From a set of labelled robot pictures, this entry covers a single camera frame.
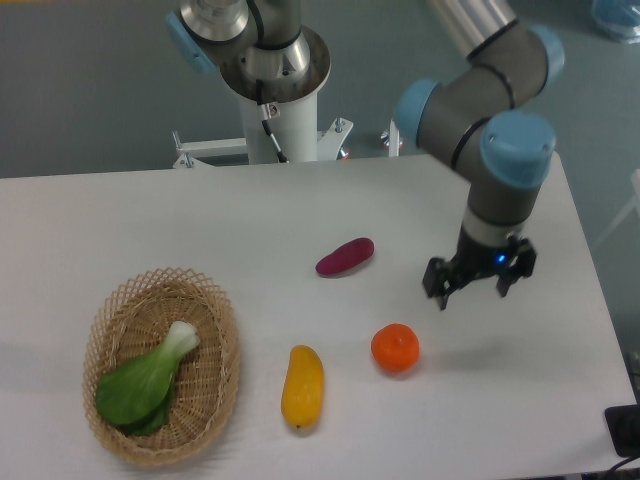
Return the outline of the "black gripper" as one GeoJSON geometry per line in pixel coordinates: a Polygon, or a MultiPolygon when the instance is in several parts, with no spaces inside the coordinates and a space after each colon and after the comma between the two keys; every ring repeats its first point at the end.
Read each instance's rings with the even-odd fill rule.
{"type": "Polygon", "coordinates": [[[497,291],[505,297],[518,280],[532,276],[536,260],[537,251],[528,238],[510,236],[505,245],[488,246],[461,232],[451,261],[429,260],[422,285],[427,297],[443,311],[453,293],[485,278],[497,276],[497,291]]]}

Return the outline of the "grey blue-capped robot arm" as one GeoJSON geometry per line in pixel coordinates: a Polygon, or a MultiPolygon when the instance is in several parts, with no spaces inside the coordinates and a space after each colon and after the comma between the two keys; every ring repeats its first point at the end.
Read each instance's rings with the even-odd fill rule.
{"type": "MultiPolygon", "coordinates": [[[[523,105],[562,71],[564,49],[544,27],[523,26],[505,1],[436,1],[433,9],[469,62],[448,84],[414,82],[394,110],[397,131],[469,182],[451,259],[432,258],[422,284],[445,306],[469,283],[495,278],[506,295],[533,273],[521,234],[545,180],[556,136],[523,105]]],[[[184,1],[165,24],[200,73],[218,70],[241,106],[253,164],[320,157],[317,94],[330,72],[324,40],[297,1],[184,1]]]]}

